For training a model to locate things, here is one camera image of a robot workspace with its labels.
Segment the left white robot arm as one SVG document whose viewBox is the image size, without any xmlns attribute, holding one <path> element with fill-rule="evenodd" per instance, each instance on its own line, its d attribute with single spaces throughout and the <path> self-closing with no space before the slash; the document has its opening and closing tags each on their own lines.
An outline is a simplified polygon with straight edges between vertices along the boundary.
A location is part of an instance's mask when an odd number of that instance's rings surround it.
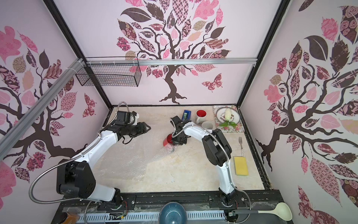
<svg viewBox="0 0 358 224">
<path fill-rule="evenodd" d="M 132 140 L 151 130 L 144 122 L 138 122 L 136 112 L 117 112 L 113 121 L 99 131 L 98 140 L 93 141 L 81 154 L 57 168 L 56 191 L 68 197 L 108 202 L 119 206 L 123 198 L 120 190 L 97 183 L 92 169 L 104 153 L 126 136 Z"/>
</svg>

